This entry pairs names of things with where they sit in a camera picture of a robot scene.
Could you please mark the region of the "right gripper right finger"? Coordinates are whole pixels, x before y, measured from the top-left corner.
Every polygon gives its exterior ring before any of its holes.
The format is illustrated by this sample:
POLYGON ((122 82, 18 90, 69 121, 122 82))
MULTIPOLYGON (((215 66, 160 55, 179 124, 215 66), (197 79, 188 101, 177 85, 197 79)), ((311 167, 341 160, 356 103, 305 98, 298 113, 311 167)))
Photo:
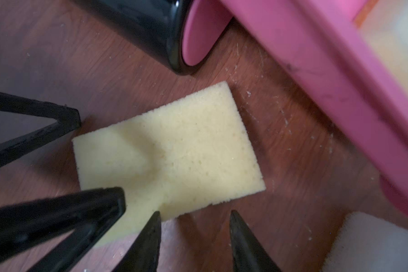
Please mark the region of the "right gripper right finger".
POLYGON ((230 239, 234 272, 281 272, 241 215, 232 210, 230 239))

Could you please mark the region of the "pink top drawer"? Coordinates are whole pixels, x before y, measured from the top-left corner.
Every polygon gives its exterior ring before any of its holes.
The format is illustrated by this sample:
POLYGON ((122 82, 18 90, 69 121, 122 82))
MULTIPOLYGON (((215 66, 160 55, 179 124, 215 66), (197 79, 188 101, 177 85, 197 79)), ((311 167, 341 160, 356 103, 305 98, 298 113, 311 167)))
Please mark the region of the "pink top drawer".
POLYGON ((380 171, 408 216, 408 97, 332 1, 224 1, 380 171))

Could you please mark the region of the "black drawer cabinet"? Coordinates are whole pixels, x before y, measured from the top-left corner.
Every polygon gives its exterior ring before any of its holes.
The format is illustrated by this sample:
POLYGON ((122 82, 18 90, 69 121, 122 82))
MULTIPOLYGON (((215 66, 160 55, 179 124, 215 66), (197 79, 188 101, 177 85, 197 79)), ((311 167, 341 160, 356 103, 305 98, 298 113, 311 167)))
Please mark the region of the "black drawer cabinet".
POLYGON ((187 64, 182 53, 192 1, 84 0, 74 3, 174 73, 189 75, 200 67, 200 64, 187 64))

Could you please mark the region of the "beige sponge pad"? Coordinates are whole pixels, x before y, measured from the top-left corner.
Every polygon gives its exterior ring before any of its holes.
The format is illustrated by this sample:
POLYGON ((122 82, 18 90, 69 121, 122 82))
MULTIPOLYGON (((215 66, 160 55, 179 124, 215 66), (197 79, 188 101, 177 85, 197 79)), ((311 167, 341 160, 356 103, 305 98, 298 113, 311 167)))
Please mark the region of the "beige sponge pad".
POLYGON ((408 230, 361 212, 349 214, 322 272, 408 272, 408 230))

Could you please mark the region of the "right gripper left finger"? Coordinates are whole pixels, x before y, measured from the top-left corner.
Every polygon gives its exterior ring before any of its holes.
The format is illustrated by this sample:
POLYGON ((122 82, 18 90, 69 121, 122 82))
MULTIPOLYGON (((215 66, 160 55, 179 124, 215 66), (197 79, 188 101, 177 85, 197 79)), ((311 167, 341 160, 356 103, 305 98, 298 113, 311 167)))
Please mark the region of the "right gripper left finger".
POLYGON ((161 240, 162 220, 156 211, 113 272, 156 272, 161 240))

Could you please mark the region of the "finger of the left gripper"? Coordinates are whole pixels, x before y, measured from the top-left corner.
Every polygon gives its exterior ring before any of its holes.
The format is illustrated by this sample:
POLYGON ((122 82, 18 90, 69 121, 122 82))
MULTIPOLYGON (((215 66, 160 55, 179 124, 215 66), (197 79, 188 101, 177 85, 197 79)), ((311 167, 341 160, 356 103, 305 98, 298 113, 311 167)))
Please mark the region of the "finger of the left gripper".
POLYGON ((54 119, 54 124, 0 144, 0 168, 81 127, 79 111, 0 92, 0 112, 54 119))
POLYGON ((32 272, 68 272, 126 211, 120 187, 93 189, 0 207, 0 264, 68 233, 32 272))

